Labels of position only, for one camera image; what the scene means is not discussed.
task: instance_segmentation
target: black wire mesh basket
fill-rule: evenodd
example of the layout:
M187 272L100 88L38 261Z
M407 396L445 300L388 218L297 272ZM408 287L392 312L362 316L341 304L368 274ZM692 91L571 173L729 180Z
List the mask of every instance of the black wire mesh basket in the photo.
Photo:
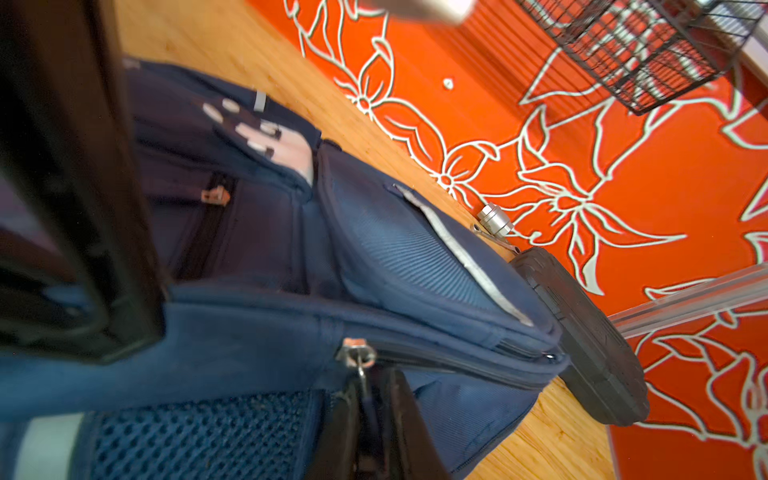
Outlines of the black wire mesh basket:
M585 71L644 114L731 67L768 0L518 0Z

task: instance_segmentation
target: wooden surface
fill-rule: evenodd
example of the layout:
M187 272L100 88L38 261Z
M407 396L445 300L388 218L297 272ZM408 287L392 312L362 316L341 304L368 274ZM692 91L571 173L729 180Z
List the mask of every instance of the wooden surface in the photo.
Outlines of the wooden surface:
M414 187L463 224L474 222L244 0L116 0L115 8L127 53L265 91L348 152ZM557 379L517 432L469 478L614 478L606 428Z

